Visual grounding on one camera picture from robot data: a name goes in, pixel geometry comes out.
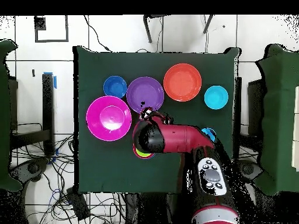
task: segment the table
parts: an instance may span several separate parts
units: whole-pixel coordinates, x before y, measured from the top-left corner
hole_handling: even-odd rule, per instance
[[[101,141],[89,132],[85,120],[86,111],[95,99],[104,96],[103,83],[112,75],[121,76],[128,85],[141,76],[150,76],[163,83],[164,75],[172,65],[188,63],[196,67],[202,78],[199,94],[191,101],[177,102],[165,93],[165,100],[159,111],[172,116],[175,124],[214,129],[231,157],[234,65],[239,54],[238,48],[227,49],[223,54],[98,53],[80,46],[74,47],[73,51],[74,73],[78,73],[78,99],[75,95],[74,101],[75,106],[78,105],[79,119],[78,126],[75,125],[75,133],[79,131],[80,192],[177,192],[180,154],[161,153],[152,159],[143,160],[133,153],[132,133],[138,120],[137,113],[131,110],[131,128],[127,135],[117,141]],[[228,103],[221,110],[209,109],[204,104],[204,92],[212,85],[221,85],[228,92]]]

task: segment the green tablecloth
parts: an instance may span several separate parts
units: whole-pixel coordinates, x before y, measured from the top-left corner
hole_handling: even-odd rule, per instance
[[[132,125],[122,139],[105,142],[89,132],[86,111],[96,98],[104,96],[103,83],[112,75],[121,76],[128,85],[141,76],[153,77],[163,84],[172,65],[193,65],[202,78],[199,94],[188,102],[174,101],[165,94],[160,111],[172,116],[176,124],[211,127],[231,156],[234,59],[238,48],[225,54],[98,53],[82,47],[74,52],[78,54],[79,80],[79,191],[176,193],[180,155],[156,154],[149,160],[136,157],[132,150],[132,132],[138,120],[135,112],[131,110]],[[204,93],[212,85],[221,85],[228,92],[229,101],[221,110],[211,110],[204,104]]]
[[[265,79],[263,151],[261,165],[266,170],[255,180],[268,195],[279,191],[299,191],[299,172],[291,166],[294,129],[295,87],[299,86],[299,53],[273,44],[257,62]]]

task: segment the chair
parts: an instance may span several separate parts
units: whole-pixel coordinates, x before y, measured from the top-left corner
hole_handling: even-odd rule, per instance
[[[167,16],[167,15],[144,15],[144,16],[143,16],[143,22],[144,22],[145,30],[146,30],[146,32],[147,32],[147,37],[148,37],[148,42],[149,42],[149,43],[152,43],[152,38],[151,38],[151,33],[150,33],[150,31],[149,31],[150,29],[148,28],[148,22],[147,22],[147,19],[148,19],[148,18],[152,19],[152,18],[159,18],[159,17],[162,17],[162,45],[163,45],[163,29],[164,29],[164,18],[163,18],[163,17],[164,17],[164,16]],[[207,32],[208,27],[209,27],[209,25],[210,25],[210,22],[211,22],[213,16],[214,16],[214,15],[210,15],[210,16],[208,17],[207,24],[206,24],[206,26],[204,27],[204,30],[203,30],[203,33],[204,33],[204,34]]]

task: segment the floor tile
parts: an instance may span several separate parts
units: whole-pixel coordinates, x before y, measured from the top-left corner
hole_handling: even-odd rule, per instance
[[[208,53],[223,53],[235,47],[236,25],[237,15],[214,15],[208,27]]]
[[[15,17],[0,16],[0,40],[15,40]],[[12,51],[6,57],[6,60],[15,60],[15,51]]]
[[[206,45],[203,15],[164,17],[164,51],[203,53]]]
[[[251,200],[254,202],[256,205],[256,200],[255,200],[255,189],[252,187],[250,184],[246,184],[246,188],[248,190],[248,193],[250,195]]]
[[[10,76],[16,76],[16,62],[15,61],[6,61],[6,66],[9,70],[9,75]]]
[[[291,15],[238,15],[237,46],[242,49],[240,61],[262,59],[269,44],[298,50],[297,23],[296,17]]]
[[[112,203],[119,204],[119,198],[116,193],[91,193],[91,205],[110,205]],[[123,198],[120,196],[120,203],[125,205]]]
[[[63,35],[61,16],[45,16],[46,30],[38,31],[43,39],[57,39]],[[68,16],[69,42],[36,43],[33,16],[16,17],[17,60],[72,60],[72,46],[88,46],[88,26],[83,15]]]
[[[74,131],[73,62],[17,61],[18,123],[43,122],[42,74],[52,72],[57,77],[54,93],[54,132]]]
[[[299,142],[299,114],[295,114],[295,117],[294,117],[293,140]]]
[[[89,21],[98,33],[100,42],[112,51],[135,52],[141,48],[150,52],[157,51],[158,37],[162,30],[160,18],[148,19],[151,44],[148,42],[143,15],[89,16]],[[203,52],[206,38],[199,30],[203,30],[200,15],[165,16],[164,51]],[[92,29],[90,29],[90,49],[106,51],[98,43]],[[162,33],[159,37],[158,52],[161,50]]]
[[[148,22],[152,44],[148,42],[143,15],[89,16],[89,24],[96,30],[99,41],[111,51],[134,53],[141,48],[150,52],[154,52],[157,49],[158,34],[161,30],[159,18],[150,19]],[[92,51],[106,51],[98,43],[92,28],[90,28],[89,33],[90,49]]]
[[[65,139],[66,137],[69,136],[64,136],[64,135],[55,135],[55,141],[60,141]],[[59,148],[61,145],[61,142],[56,143],[55,148]],[[39,153],[34,153],[29,150],[30,154],[34,155],[39,155]],[[68,142],[63,144],[61,148],[58,150],[58,156],[56,156],[56,161],[53,163],[53,165],[48,164],[47,165],[47,170],[45,171],[45,175],[42,175],[41,180],[38,182],[30,182],[27,188],[27,193],[26,193],[26,204],[52,204],[55,202],[55,199],[58,197],[58,193],[54,194],[54,199],[52,197],[53,192],[49,188],[48,180],[46,176],[48,177],[50,181],[50,186],[53,191],[58,191],[58,188],[62,188],[62,178],[57,175],[57,172],[59,174],[62,174],[64,178],[64,193],[66,193],[66,190],[74,185],[74,164],[72,163],[67,163],[71,162],[69,159],[72,159],[71,157],[65,157],[68,155],[72,155],[71,151],[69,150],[68,147]],[[22,161],[25,161],[26,159],[20,159],[19,158],[19,163]]]
[[[254,62],[239,63],[239,76],[242,78],[241,123],[248,124],[248,83],[261,79],[262,76]]]
[[[48,205],[25,205],[25,212],[29,224],[39,224],[44,213],[49,209]],[[45,222],[52,219],[50,214],[46,216]]]
[[[296,87],[296,95],[295,95],[295,113],[299,113],[299,86]]]
[[[126,207],[119,209],[126,217]],[[91,224],[124,224],[125,220],[115,206],[91,206]]]
[[[51,216],[51,210],[52,207],[51,206],[47,206],[47,205],[25,205],[25,211],[26,211],[26,215],[29,221],[29,224],[39,224],[41,222],[41,224],[85,224],[84,220],[81,220],[78,223],[78,218],[74,217],[75,213],[74,210],[72,210],[72,206],[64,206],[65,210],[59,209],[58,207],[55,208],[55,212],[57,213],[57,216],[61,219],[65,219],[65,220],[61,220],[61,219],[55,219]]]

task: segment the blue bowl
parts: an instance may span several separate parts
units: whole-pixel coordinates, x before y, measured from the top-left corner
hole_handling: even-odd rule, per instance
[[[223,108],[228,101],[228,93],[224,87],[212,86],[204,94],[205,104],[214,110]]]
[[[203,133],[207,134],[207,135],[211,138],[211,140],[212,140],[213,142],[215,141],[215,138],[216,138],[216,132],[215,132],[213,129],[211,129],[211,128],[203,128],[203,129],[201,129],[201,131],[202,131]]]
[[[120,76],[110,76],[104,82],[105,95],[115,96],[118,98],[124,97],[127,93],[127,83]]]

